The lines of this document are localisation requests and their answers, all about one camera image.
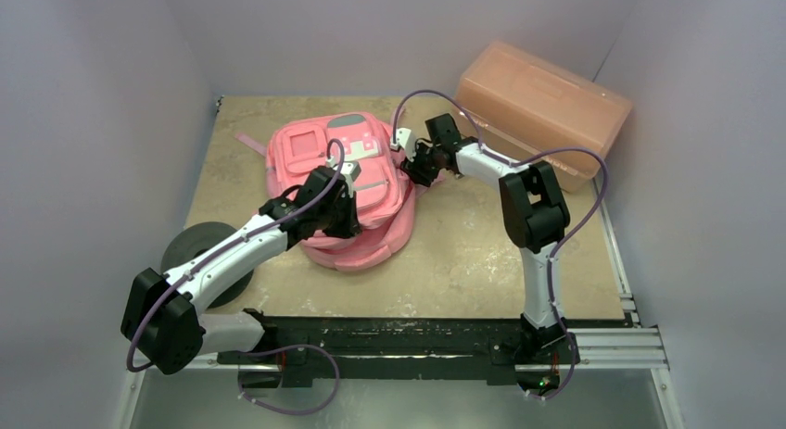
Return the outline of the orange plastic storage box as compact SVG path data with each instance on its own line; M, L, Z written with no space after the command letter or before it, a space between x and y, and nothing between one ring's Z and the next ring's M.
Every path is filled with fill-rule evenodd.
M466 109L462 131L514 161L556 149L546 159L566 192L600 170L580 147L606 157L633 104L567 69L502 42L490 44L462 74L455 95Z

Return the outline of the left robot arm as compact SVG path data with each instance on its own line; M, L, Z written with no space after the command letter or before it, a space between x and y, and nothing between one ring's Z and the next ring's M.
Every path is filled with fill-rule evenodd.
M121 320L131 346L126 367L141 352L149 366L173 374L191 360L221 352L242 352L263 363L275 354L276 338L266 332L257 311L207 315L207 308L263 262L275 258L318 231L347 239L359 234L353 184L361 168L356 162L312 170L296 196L266 202L243 227L201 255L164 273L139 272Z

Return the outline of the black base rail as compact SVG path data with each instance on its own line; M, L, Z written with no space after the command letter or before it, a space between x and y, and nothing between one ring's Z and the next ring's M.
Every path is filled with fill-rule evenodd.
M241 371L268 373L246 379L252 388L310 387L316 379L485 381L518 385L539 395L556 390L579 369L657 369L666 366L654 329L628 322L574 320L568 342L561 329L544 343L521 319L401 319L266 317L241 314L261 326L260 342L247 352L210 349L207 334L185 334L146 351L153 365L174 374L198 360Z

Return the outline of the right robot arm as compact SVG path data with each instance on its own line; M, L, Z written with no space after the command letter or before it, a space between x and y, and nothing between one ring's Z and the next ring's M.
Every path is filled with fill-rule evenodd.
M513 164L474 137L461 137L449 114L427 120L425 126L426 139L407 128L393 133L391 148L405 154L400 168L422 186L430 186L442 170L449 170L497 190L504 229L523 261L525 305L520 348L530 360L545 360L565 334L554 252L570 223L552 166L547 162Z

